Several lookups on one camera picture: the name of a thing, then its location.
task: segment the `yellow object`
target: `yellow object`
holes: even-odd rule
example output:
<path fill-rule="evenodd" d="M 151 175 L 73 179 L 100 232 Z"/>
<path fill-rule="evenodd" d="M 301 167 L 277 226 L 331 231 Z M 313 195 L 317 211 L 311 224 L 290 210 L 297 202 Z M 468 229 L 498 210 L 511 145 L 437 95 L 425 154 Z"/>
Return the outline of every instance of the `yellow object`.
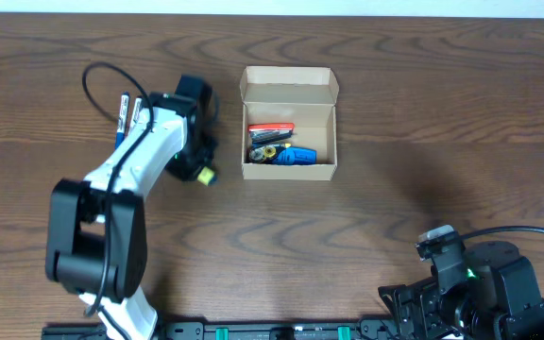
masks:
<path fill-rule="evenodd" d="M 274 155 L 276 155 L 276 147 L 274 147 L 274 146 L 267 146 L 266 148 L 263 149 L 263 155 L 264 155 L 266 158 L 274 157 Z"/>
<path fill-rule="evenodd" d="M 215 182 L 215 172 L 205 166 L 203 167 L 203 170 L 200 171 L 200 174 L 198 174 L 198 178 L 196 178 L 196 180 L 205 185 L 210 185 Z"/>

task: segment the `blue tool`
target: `blue tool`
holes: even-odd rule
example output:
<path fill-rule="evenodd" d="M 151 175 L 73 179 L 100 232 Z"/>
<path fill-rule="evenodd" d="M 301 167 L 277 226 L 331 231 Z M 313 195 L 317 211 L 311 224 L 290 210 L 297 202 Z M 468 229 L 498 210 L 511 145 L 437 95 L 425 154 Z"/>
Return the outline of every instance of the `blue tool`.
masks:
<path fill-rule="evenodd" d="M 301 147 L 288 147 L 272 161 L 276 165 L 313 165 L 316 164 L 316 151 Z"/>

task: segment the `cardboard box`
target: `cardboard box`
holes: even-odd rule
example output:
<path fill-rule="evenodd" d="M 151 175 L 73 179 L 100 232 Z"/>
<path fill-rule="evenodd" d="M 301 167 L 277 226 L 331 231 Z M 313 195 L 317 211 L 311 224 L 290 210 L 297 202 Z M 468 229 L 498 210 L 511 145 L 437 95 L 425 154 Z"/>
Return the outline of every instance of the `cardboard box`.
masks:
<path fill-rule="evenodd" d="M 248 66 L 241 78 L 244 179 L 330 180 L 337 168 L 335 103 L 339 85 L 330 68 Z M 253 124 L 294 123 L 282 142 L 316 150 L 316 165 L 248 162 Z"/>

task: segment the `wooden table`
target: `wooden table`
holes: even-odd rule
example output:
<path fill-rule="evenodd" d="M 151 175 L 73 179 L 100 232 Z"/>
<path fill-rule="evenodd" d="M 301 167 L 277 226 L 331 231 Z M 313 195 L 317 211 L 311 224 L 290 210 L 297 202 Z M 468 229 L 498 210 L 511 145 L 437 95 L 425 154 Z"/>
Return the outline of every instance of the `wooden table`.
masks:
<path fill-rule="evenodd" d="M 429 276 L 424 230 L 544 226 L 544 21 L 170 15 L 0 15 L 0 338 L 80 322 L 48 281 L 49 195 L 113 149 L 114 123 L 80 86 L 93 60 L 149 91 L 202 75 L 222 102 L 220 181 L 161 176 L 146 202 L 143 288 L 169 315 L 211 321 L 385 313 L 380 285 Z M 332 181 L 244 181 L 247 65 L 328 66 L 340 83 Z M 90 85 L 111 111 L 129 86 Z M 496 235 L 535 265 L 544 237 Z"/>

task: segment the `white wall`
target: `white wall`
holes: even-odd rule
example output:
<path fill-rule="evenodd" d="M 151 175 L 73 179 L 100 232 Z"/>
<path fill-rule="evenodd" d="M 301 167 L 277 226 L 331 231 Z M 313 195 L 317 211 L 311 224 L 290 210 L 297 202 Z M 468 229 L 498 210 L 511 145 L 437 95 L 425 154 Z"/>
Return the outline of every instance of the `white wall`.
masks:
<path fill-rule="evenodd" d="M 0 0 L 0 11 L 544 18 L 544 0 Z"/>

